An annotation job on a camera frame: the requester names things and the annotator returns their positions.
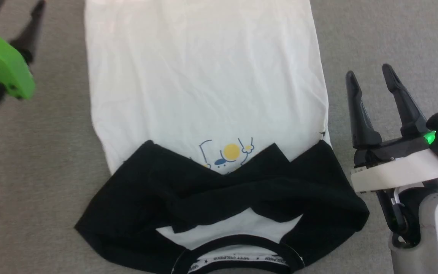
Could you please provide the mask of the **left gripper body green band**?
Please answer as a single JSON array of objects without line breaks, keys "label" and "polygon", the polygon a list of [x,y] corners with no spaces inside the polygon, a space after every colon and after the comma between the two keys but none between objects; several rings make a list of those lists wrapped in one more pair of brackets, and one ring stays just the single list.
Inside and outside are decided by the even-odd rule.
[{"label": "left gripper body green band", "polygon": [[35,91],[35,80],[23,56],[1,37],[0,83],[15,98],[30,99]]}]

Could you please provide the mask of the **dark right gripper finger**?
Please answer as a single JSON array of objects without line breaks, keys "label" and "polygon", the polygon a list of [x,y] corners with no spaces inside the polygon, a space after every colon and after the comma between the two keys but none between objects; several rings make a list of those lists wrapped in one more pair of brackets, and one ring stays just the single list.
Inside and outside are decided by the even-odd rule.
[{"label": "dark right gripper finger", "polygon": [[395,99],[401,121],[400,133],[402,137],[419,136],[429,132],[426,127],[427,119],[393,67],[390,64],[383,64],[382,73],[386,86]]},{"label": "dark right gripper finger", "polygon": [[353,148],[360,150],[379,146],[382,143],[382,137],[372,127],[370,117],[363,104],[362,90],[353,71],[350,70],[346,73],[345,83]]}]

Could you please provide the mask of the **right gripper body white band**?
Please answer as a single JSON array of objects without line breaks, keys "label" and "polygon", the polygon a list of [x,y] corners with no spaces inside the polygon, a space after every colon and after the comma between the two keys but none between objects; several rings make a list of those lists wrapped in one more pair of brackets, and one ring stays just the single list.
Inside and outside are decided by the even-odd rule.
[{"label": "right gripper body white band", "polygon": [[434,136],[400,138],[355,152],[351,185],[356,192],[387,190],[438,178]]}]

